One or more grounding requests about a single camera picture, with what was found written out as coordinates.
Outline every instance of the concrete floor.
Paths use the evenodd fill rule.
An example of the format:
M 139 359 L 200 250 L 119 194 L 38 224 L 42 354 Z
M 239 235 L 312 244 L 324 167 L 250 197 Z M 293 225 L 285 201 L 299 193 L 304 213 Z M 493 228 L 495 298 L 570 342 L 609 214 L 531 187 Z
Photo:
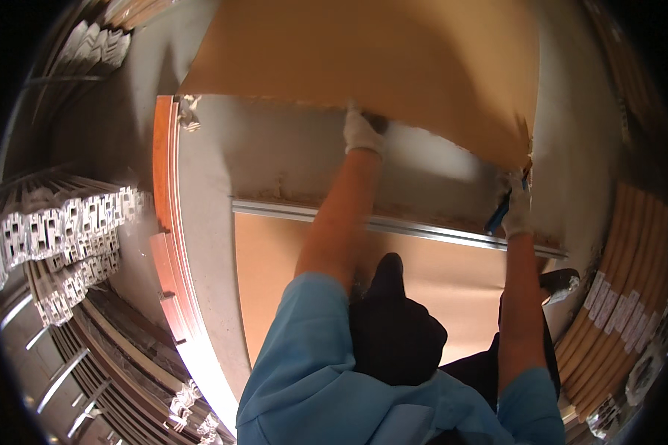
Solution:
M 77 160 L 98 179 L 130 178 L 150 188 L 155 97 L 175 93 L 217 4 L 184 0 L 136 30 L 125 65 L 62 116 L 53 163 Z M 533 224 L 569 250 L 569 260 L 559 267 L 586 276 L 608 222 L 620 118 L 580 5 L 535 4 L 541 66 Z M 205 98 L 197 114 L 202 128 L 181 134 L 181 212 L 199 305 L 239 398 L 250 364 L 239 315 L 230 195 L 322 196 L 343 156 L 343 114 L 226 96 Z M 487 217 L 494 207 L 493 168 L 419 129 L 394 126 L 388 138 L 390 156 L 377 204 L 431 217 Z M 302 147 L 319 150 L 318 156 Z M 156 226 L 151 221 L 125 229 L 131 231 L 119 233 L 124 266 L 112 284 L 151 321 L 164 325 L 144 241 Z M 553 338 L 563 332 L 580 298 L 545 309 Z

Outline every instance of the hand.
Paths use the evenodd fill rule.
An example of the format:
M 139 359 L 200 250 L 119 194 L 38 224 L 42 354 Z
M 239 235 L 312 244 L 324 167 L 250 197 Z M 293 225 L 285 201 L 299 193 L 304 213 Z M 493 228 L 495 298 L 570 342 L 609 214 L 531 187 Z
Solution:
M 383 146 L 384 137 L 376 133 L 369 121 L 361 115 L 361 111 L 353 99 L 349 99 L 347 106 L 344 140 L 346 141 L 344 153 L 348 153 L 355 148 L 365 148 L 373 150 L 383 158 L 386 151 Z
M 502 218 L 502 228 L 505 230 L 507 239 L 517 234 L 531 234 L 532 227 L 529 224 L 529 188 L 522 187 L 522 170 L 502 174 L 502 182 L 506 189 L 512 189 L 510 194 L 509 210 Z

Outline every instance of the stacked wooden planks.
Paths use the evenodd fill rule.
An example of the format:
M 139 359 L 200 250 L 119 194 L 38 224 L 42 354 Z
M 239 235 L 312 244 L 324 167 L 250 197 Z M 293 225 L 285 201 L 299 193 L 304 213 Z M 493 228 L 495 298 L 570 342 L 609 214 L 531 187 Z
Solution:
M 613 394 L 660 321 L 668 297 L 668 206 L 619 183 L 593 285 L 556 355 L 562 386 L 584 420 Z

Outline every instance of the metal rail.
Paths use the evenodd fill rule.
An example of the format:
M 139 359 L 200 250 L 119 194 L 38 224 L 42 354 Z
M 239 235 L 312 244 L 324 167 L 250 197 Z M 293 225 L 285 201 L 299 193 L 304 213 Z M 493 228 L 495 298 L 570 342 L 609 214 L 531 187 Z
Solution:
M 295 206 L 292 204 L 275 204 L 271 202 L 233 200 L 233 212 L 262 217 L 293 219 L 295 221 L 312 222 L 318 209 L 313 207 Z M 368 229 L 387 234 L 401 234 L 417 236 L 418 238 L 432 239 L 444 243 L 470 245 L 472 247 L 491 248 L 500 251 L 507 250 L 507 241 L 495 236 L 475 234 L 473 232 L 421 224 L 402 219 L 388 217 L 371 217 Z M 534 253 L 543 258 L 566 260 L 569 257 L 561 249 L 535 245 Z

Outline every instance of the stack of aluminum profiles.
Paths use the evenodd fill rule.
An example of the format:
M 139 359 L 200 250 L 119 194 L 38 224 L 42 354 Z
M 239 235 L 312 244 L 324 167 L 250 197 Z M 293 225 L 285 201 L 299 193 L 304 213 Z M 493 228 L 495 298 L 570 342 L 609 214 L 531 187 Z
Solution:
M 1 184 L 0 290 L 26 261 L 51 258 L 57 271 L 116 250 L 114 229 L 152 208 L 150 193 L 54 169 Z
M 120 262 L 119 252 L 111 251 L 57 271 L 50 271 L 48 264 L 47 260 L 28 261 L 23 267 L 42 324 L 59 326 L 72 317 L 72 307 L 84 299 L 89 287 L 118 271 Z

